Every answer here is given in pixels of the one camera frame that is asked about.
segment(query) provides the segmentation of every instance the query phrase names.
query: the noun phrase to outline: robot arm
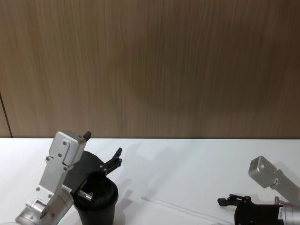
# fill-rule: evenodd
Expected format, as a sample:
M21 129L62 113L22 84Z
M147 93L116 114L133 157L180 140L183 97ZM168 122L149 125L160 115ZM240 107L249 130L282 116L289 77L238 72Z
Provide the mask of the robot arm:
M280 201L277 196L274 205L254 204L250 196L230 195L227 199L219 198L220 206L237 206L235 224L300 225L300 188L263 156L251 161L248 173L263 188L277 190L289 202Z
M15 219L16 223L2 225L56 225L74 201L84 225L93 224L95 219L97 223L112 225L118 189L106 175L121 166L119 156L122 149L119 148L113 158L104 163L84 151L90 137L91 132L83 137L71 131L58 132L46 157L47 165L41 181L26 202L25 209Z
M29 200L26 208L16 218L22 225L52 225L60 219L73 205L71 194L62 184L74 164L83 153L91 133L83 137L71 131L58 132L46 157L47 166L41 181Z

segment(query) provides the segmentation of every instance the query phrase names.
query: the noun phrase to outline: white label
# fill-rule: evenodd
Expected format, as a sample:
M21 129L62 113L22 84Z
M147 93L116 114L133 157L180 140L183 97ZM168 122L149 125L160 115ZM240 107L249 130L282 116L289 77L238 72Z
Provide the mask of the white label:
M283 207L279 207L278 219L283 219Z
M64 189L66 189L69 193L71 193L71 191L72 191L71 188L69 188L69 187L67 187L67 186L65 186L65 185L62 185L62 187L63 187Z

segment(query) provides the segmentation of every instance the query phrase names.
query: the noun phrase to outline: wooden wall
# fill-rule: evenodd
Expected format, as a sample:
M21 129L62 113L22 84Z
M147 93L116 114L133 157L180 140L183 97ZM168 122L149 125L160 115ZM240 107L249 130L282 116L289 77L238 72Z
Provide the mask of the wooden wall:
M300 138L299 0L2 0L13 137Z

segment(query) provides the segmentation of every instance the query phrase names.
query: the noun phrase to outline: black mount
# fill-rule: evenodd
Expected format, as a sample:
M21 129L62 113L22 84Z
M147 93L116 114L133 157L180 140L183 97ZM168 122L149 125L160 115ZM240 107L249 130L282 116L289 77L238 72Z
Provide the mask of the black mount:
M112 159L110 159L106 163L103 163L101 161L102 165L99 166L100 171L104 173L105 176L121 166L122 163L122 159L120 158L121 153L122 153L122 148L119 148L114 154L114 156L112 157Z
M237 206L234 214L235 225L284 225L280 213L283 205L257 205L250 196L229 195L217 200L220 206Z

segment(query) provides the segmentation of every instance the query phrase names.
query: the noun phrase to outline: wood grain panel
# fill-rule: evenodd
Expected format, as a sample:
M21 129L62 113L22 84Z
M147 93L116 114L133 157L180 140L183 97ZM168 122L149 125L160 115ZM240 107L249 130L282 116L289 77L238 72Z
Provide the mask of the wood grain panel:
M300 137L298 0L2 0L15 137Z
M6 123L5 114L0 102L0 137L10 137L8 124Z

